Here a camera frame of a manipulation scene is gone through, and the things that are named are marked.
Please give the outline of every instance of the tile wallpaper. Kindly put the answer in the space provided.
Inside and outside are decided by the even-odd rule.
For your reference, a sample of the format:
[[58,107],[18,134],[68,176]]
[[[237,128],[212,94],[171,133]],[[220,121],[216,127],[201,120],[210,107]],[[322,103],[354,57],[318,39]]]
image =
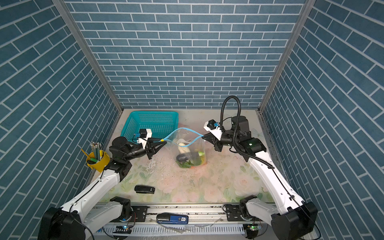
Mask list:
[[0,1],[0,36],[0,239],[36,239],[118,113],[51,0]]
[[317,0],[264,112],[324,239],[384,238],[383,13]]
[[304,2],[66,1],[124,108],[163,109],[256,109]]

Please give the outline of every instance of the yellow cup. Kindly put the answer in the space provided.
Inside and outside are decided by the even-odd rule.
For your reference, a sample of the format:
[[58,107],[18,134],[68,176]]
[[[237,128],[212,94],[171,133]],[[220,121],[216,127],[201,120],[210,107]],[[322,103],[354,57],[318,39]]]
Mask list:
[[98,172],[102,172],[103,169],[105,168],[105,166],[107,166],[109,161],[111,160],[109,158],[108,154],[106,152],[104,152],[103,150],[100,150],[100,155],[103,156],[103,157],[101,158],[100,161],[96,162],[95,164],[88,164],[87,163],[87,160],[91,160],[90,158],[94,158],[95,157],[93,152],[88,154],[89,157],[86,160],[86,163],[87,163],[88,167],[90,167],[92,170],[96,169]]

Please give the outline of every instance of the aluminum corner post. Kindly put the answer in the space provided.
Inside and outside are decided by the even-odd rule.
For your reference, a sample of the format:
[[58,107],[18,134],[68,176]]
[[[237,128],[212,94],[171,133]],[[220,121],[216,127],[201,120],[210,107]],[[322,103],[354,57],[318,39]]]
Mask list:
[[105,77],[103,70],[101,69],[99,63],[97,62],[96,58],[92,54],[91,49],[89,48],[87,42],[85,41],[84,36],[82,35],[78,25],[76,24],[76,22],[72,16],[72,14],[70,13],[67,5],[65,4],[64,0],[52,0],[52,2],[55,5],[55,7],[57,8],[58,12],[60,13],[64,22],[67,24],[69,30],[71,31],[73,37],[75,38],[76,42],[80,46],[81,50],[83,51],[85,57],[88,59],[89,64],[91,65],[92,69],[95,71],[101,84],[104,86],[108,95],[112,99],[112,102],[115,104],[119,113],[122,113],[122,111],[123,111],[122,105],[120,104],[118,98],[116,97],[110,84],[108,83],[108,80]]
[[284,49],[284,52],[280,58],[279,64],[276,67],[276,70],[272,76],[272,79],[267,87],[266,93],[262,99],[262,102],[259,107],[259,112],[263,112],[269,98],[271,97],[271,94],[273,92],[273,89],[275,88],[277,81],[279,80],[279,77],[281,76],[281,73],[283,72],[284,66],[287,63],[288,57],[292,52],[293,47],[295,46],[295,43],[297,39],[299,38],[299,35],[301,33],[301,30],[304,27],[304,24],[313,8],[313,5],[316,0],[306,0],[303,8],[301,9],[299,18],[297,19],[297,22],[292,30],[292,34],[288,40],[288,43]]

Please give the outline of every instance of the blue brick wall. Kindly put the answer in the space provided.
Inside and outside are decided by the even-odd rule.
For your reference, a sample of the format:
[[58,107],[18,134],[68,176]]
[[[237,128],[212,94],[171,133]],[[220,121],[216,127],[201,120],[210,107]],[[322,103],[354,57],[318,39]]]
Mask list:
[[0,239],[36,239],[117,110],[51,0],[0,1],[0,36]]
[[124,108],[255,109],[305,0],[128,2],[66,1]]
[[324,239],[384,239],[383,13],[317,0],[264,112]]

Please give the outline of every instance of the plastic bag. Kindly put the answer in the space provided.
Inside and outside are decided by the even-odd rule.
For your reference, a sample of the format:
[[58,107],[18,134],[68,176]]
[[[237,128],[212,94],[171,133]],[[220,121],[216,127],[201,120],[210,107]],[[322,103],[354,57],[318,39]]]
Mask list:
[[181,127],[164,138],[166,148],[181,168],[193,168],[207,163],[203,135]]

